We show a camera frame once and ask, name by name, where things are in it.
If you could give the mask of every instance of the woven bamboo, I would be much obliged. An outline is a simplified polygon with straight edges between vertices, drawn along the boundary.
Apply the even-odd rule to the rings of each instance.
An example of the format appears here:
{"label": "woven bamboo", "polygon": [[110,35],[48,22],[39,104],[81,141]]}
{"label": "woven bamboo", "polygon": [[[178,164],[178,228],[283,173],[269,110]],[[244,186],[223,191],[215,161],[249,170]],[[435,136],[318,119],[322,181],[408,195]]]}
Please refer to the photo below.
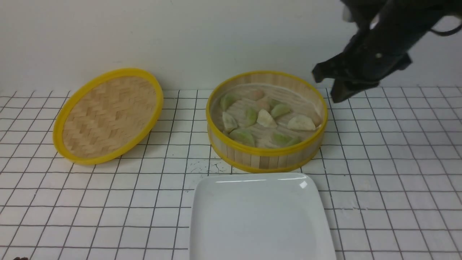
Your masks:
{"label": "woven bamboo", "polygon": [[62,132],[64,145],[80,158],[112,153],[140,134],[155,108],[156,92],[148,80],[124,76],[106,81],[70,111]]}
{"label": "woven bamboo", "polygon": [[[259,124],[249,127],[255,138],[256,147],[253,148],[234,142],[221,133],[224,126],[219,101],[226,93],[243,97],[227,109],[242,127],[245,110],[248,107],[259,110],[255,101],[246,98],[256,89],[263,89],[266,96],[288,104],[292,112],[277,118],[276,129]],[[287,123],[295,114],[310,117],[317,126],[316,131],[288,130]],[[301,79],[277,72],[247,73],[225,81],[212,93],[207,104],[208,134],[213,149],[223,160],[247,172],[283,172],[301,167],[317,153],[326,122],[327,107],[320,93]],[[272,141],[275,131],[298,136],[303,141],[296,146],[281,148]]]}

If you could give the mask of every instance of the bamboo steamer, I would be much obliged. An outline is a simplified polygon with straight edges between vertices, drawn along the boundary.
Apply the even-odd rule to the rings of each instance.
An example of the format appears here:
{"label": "bamboo steamer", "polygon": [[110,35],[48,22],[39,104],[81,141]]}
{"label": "bamboo steamer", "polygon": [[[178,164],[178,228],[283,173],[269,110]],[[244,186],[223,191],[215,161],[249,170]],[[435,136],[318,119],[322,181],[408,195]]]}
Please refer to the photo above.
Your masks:
{"label": "bamboo steamer", "polygon": [[[222,110],[219,106],[221,97],[229,92],[243,97],[227,109],[241,125],[245,120],[246,108],[255,108],[255,101],[246,96],[258,88],[263,89],[267,96],[289,104],[294,113],[310,117],[317,126],[316,130],[307,132],[286,129],[292,114],[276,120],[277,130],[299,136],[302,142],[296,145],[283,148],[273,145],[271,133],[274,129],[265,129],[258,124],[249,128],[255,138],[256,147],[231,140],[222,133]],[[289,172],[309,162],[318,152],[327,123],[327,106],[322,95],[298,77],[282,72],[255,71],[237,75],[221,83],[208,99],[206,118],[210,144],[228,164],[250,173]]]}

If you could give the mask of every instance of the white dumpling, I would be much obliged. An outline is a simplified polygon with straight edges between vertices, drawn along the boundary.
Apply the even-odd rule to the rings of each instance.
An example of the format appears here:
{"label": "white dumpling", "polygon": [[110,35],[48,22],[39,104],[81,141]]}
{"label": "white dumpling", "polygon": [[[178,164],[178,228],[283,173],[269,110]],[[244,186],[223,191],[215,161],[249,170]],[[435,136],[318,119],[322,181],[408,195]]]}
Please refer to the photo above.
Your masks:
{"label": "white dumpling", "polygon": [[287,128],[290,130],[302,130],[302,131],[314,131],[316,126],[313,123],[311,118],[305,115],[296,115],[294,116],[289,123],[287,123]]}
{"label": "white dumpling", "polygon": [[237,128],[237,123],[234,117],[227,112],[223,112],[223,124],[225,125],[225,132],[229,133]]}
{"label": "white dumpling", "polygon": [[278,127],[278,124],[276,124],[273,117],[268,113],[268,111],[264,109],[261,109],[258,112],[257,123],[261,124],[264,127],[268,127],[268,128]]}

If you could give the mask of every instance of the white tile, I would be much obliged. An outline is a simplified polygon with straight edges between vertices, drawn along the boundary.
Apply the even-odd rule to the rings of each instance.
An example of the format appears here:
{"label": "white tile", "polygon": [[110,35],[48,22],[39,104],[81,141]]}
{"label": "white tile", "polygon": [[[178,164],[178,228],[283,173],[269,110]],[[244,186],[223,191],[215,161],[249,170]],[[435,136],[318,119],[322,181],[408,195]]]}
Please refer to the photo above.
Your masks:
{"label": "white tile", "polygon": [[335,208],[357,209],[358,201],[354,192],[331,192]]}
{"label": "white tile", "polygon": [[387,213],[394,229],[419,229],[411,210],[388,210]]}
{"label": "white tile", "polygon": [[396,230],[396,239],[402,251],[426,251],[427,246],[420,231]]}
{"label": "white tile", "polygon": [[376,176],[380,191],[402,191],[403,187],[397,175],[378,175]]}
{"label": "white tile", "polygon": [[19,225],[26,213],[26,207],[5,207],[0,213],[0,225]]}
{"label": "white tile", "polygon": [[19,227],[12,246],[36,246],[43,227]]}
{"label": "white tile", "polygon": [[127,208],[104,208],[100,226],[123,226],[125,216],[127,215]]}
{"label": "white tile", "polygon": [[0,188],[13,189],[21,178],[20,173],[2,173],[0,174]]}
{"label": "white tile", "polygon": [[361,133],[365,145],[383,145],[382,133]]}
{"label": "white tile", "polygon": [[161,189],[183,189],[184,174],[163,174]]}
{"label": "white tile", "polygon": [[347,159],[368,159],[364,146],[344,145],[342,148]]}
{"label": "white tile", "polygon": [[440,210],[462,210],[462,204],[455,192],[432,192]]}
{"label": "white tile", "polygon": [[394,108],[396,119],[416,119],[414,112],[409,108]]}
{"label": "white tile", "polygon": [[175,248],[189,247],[189,228],[178,228],[176,230]]}
{"label": "white tile", "polygon": [[439,159],[459,159],[460,158],[454,146],[435,145],[433,146],[433,150],[435,151],[436,156]]}
{"label": "white tile", "polygon": [[65,246],[90,247],[95,231],[96,227],[71,227]]}
{"label": "white tile", "polygon": [[367,155],[370,159],[390,159],[391,155],[388,148],[384,145],[366,146]]}
{"label": "white tile", "polygon": [[188,158],[209,158],[210,145],[191,145]]}
{"label": "white tile", "polygon": [[141,159],[120,159],[118,173],[139,173],[141,168]]}
{"label": "white tile", "polygon": [[391,157],[393,159],[413,159],[414,155],[408,146],[402,145],[389,145]]}
{"label": "white tile", "polygon": [[[179,135],[179,134],[186,134],[186,133],[175,133],[175,134],[171,134],[172,137],[175,136],[175,135]],[[170,133],[151,133],[149,135],[149,141],[148,141],[148,144],[169,144],[169,139],[170,139]]]}
{"label": "white tile", "polygon": [[77,207],[56,207],[51,213],[49,225],[71,225],[74,219]]}
{"label": "white tile", "polygon": [[114,176],[111,189],[113,190],[126,190],[134,189],[137,180],[137,174],[131,173],[118,173]]}
{"label": "white tile", "polygon": [[231,173],[231,165],[223,160],[210,160],[209,164],[210,173]]}
{"label": "white tile", "polygon": [[367,160],[347,160],[351,174],[372,174],[371,163]]}
{"label": "white tile", "polygon": [[325,133],[322,140],[323,145],[341,145],[338,133]]}
{"label": "white tile", "polygon": [[175,132],[171,134],[169,144],[189,145],[191,144],[210,144],[207,133],[181,133]]}
{"label": "white tile", "polygon": [[422,233],[430,251],[454,251],[456,249],[446,230],[423,230]]}
{"label": "white tile", "polygon": [[0,233],[2,234],[0,236],[0,246],[9,246],[17,229],[18,227],[16,226],[0,226]]}
{"label": "white tile", "polygon": [[353,184],[351,182],[350,175],[328,175],[327,179],[329,181],[330,190],[332,191],[353,190]]}
{"label": "white tile", "polygon": [[111,190],[106,202],[106,207],[128,207],[132,194],[133,191]]}
{"label": "white tile", "polygon": [[154,207],[157,191],[135,190],[133,193],[132,207]]}
{"label": "white tile", "polygon": [[126,226],[149,227],[152,219],[153,209],[149,208],[130,208],[128,210]]}
{"label": "white tile", "polygon": [[332,109],[335,120],[354,120],[353,112],[349,109]]}
{"label": "white tile", "polygon": [[189,227],[191,224],[191,208],[181,208],[178,227]]}
{"label": "white tile", "polygon": [[346,160],[324,160],[324,166],[327,174],[348,173],[348,166]]}
{"label": "white tile", "polygon": [[180,206],[182,191],[159,191],[157,207],[178,207]]}
{"label": "white tile", "polygon": [[362,214],[366,229],[391,229],[386,211],[363,210]]}
{"label": "white tile", "polygon": [[429,192],[407,192],[407,197],[414,210],[436,209],[436,205]]}
{"label": "white tile", "polygon": [[370,250],[364,230],[340,230],[344,250]]}
{"label": "white tile", "polygon": [[323,145],[321,152],[324,159],[344,159],[343,149],[337,145]]}
{"label": "white tile", "polygon": [[460,174],[460,169],[462,168],[461,160],[441,160],[441,163],[443,164],[446,173]]}
{"label": "white tile", "polygon": [[391,230],[367,230],[372,250],[398,250],[395,236]]}
{"label": "white tile", "polygon": [[415,108],[413,111],[417,119],[437,119],[430,108]]}
{"label": "white tile", "polygon": [[406,140],[411,145],[429,145],[427,138],[424,133],[404,133]]}
{"label": "white tile", "polygon": [[83,190],[62,190],[56,206],[78,206],[83,194]]}
{"label": "white tile", "polygon": [[125,227],[122,232],[120,247],[122,248],[144,248],[149,228]]}
{"label": "white tile", "polygon": [[403,183],[404,189],[411,192],[428,191],[427,185],[421,175],[402,175],[401,182]]}
{"label": "white tile", "polygon": [[8,200],[8,206],[29,206],[30,202],[34,199],[34,195],[37,190],[14,190],[10,199]]}
{"label": "white tile", "polygon": [[372,175],[351,175],[356,191],[378,191],[376,180]]}
{"label": "white tile", "polygon": [[415,159],[436,159],[436,154],[431,146],[410,146]]}
{"label": "white tile", "polygon": [[461,210],[442,210],[441,214],[443,215],[443,219],[446,222],[446,225],[449,229],[462,229],[462,222],[460,221],[462,219]]}
{"label": "white tile", "polygon": [[88,248],[64,248],[61,253],[63,259],[80,260],[88,255]]}
{"label": "white tile", "polygon": [[417,160],[417,163],[420,166],[422,174],[445,174],[439,160]]}
{"label": "white tile", "polygon": [[352,121],[352,120],[335,120],[336,127],[339,132],[358,132],[358,127],[361,131],[361,126],[362,124],[360,122],[371,122],[369,120],[362,120],[362,121]]}
{"label": "white tile", "polygon": [[384,192],[382,193],[382,197],[387,210],[410,209],[404,192]]}
{"label": "white tile", "polygon": [[107,190],[87,190],[82,200],[82,207],[103,207],[108,197]]}
{"label": "white tile", "polygon": [[186,170],[186,159],[165,159],[163,173],[184,173]]}
{"label": "white tile", "polygon": [[161,173],[164,168],[165,159],[153,158],[143,159],[140,173]]}
{"label": "white tile", "polygon": [[54,206],[59,192],[59,190],[38,189],[32,206]]}
{"label": "white tile", "polygon": [[176,228],[151,228],[148,239],[150,248],[173,248]]}
{"label": "white tile", "polygon": [[178,208],[156,208],[154,210],[154,217],[152,218],[152,226],[176,227],[178,212]]}
{"label": "white tile", "polygon": [[98,228],[94,238],[94,247],[116,248],[119,244],[122,228]]}
{"label": "white tile", "polygon": [[359,210],[335,210],[338,228],[363,229],[363,219]]}
{"label": "white tile", "polygon": [[39,246],[61,247],[64,245],[69,227],[45,227]]}
{"label": "white tile", "polygon": [[183,191],[181,207],[192,207],[194,199],[194,191]]}
{"label": "white tile", "polygon": [[37,248],[33,257],[37,260],[58,259],[61,250],[61,248]]}
{"label": "white tile", "polygon": [[398,120],[403,132],[421,132],[422,128],[417,120]]}
{"label": "white tile", "polygon": [[173,126],[170,129],[162,129],[162,131],[172,131],[172,132],[188,132],[190,133],[193,128],[193,121],[185,121],[185,120],[176,120],[173,122]]}
{"label": "white tile", "polygon": [[89,189],[109,189],[114,178],[114,174],[92,174]]}
{"label": "white tile", "polygon": [[366,109],[352,109],[353,110],[353,115],[356,120],[374,120],[374,113],[372,112],[372,109],[366,108]]}
{"label": "white tile", "polygon": [[75,216],[75,226],[97,226],[102,208],[79,208]]}
{"label": "white tile", "polygon": [[457,115],[449,108],[434,108],[433,112],[440,120],[443,119],[457,119]]}
{"label": "white tile", "polygon": [[158,189],[161,174],[140,174],[136,189]]}
{"label": "white tile", "polygon": [[187,158],[189,146],[187,145],[169,145],[167,149],[167,158]]}

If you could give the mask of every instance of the bamboo steamer lid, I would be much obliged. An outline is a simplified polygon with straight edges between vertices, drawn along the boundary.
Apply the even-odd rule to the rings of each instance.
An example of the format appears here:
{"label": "bamboo steamer lid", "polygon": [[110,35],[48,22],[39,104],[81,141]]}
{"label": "bamboo steamer lid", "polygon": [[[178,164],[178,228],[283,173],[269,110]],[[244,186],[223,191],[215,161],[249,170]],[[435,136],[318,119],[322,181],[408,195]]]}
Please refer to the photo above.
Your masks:
{"label": "bamboo steamer lid", "polygon": [[103,74],[65,103],[53,130],[55,147],[78,164],[112,160],[149,134],[162,104],[162,89],[150,73],[127,68]]}

